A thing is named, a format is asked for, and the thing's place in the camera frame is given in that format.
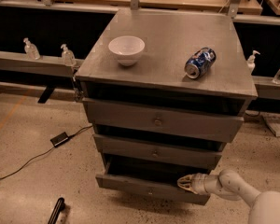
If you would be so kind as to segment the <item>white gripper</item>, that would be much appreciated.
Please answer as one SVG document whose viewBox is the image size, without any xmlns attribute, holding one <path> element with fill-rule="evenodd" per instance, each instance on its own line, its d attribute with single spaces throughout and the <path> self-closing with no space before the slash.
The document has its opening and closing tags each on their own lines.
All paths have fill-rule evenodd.
<svg viewBox="0 0 280 224">
<path fill-rule="evenodd" d="M 177 180 L 178 186 L 194 194 L 219 194 L 222 186 L 217 175 L 185 175 Z"/>
</svg>

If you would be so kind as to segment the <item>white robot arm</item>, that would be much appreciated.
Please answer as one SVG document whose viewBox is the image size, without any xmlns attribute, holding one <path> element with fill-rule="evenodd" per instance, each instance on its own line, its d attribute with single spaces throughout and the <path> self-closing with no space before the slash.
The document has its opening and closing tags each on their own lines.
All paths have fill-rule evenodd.
<svg viewBox="0 0 280 224">
<path fill-rule="evenodd" d="M 216 196 L 237 201 L 242 199 L 250 208 L 248 224 L 280 224 L 280 192 L 260 192 L 235 171 L 225 169 L 218 175 L 185 175 L 177 185 L 194 194 Z"/>
</svg>

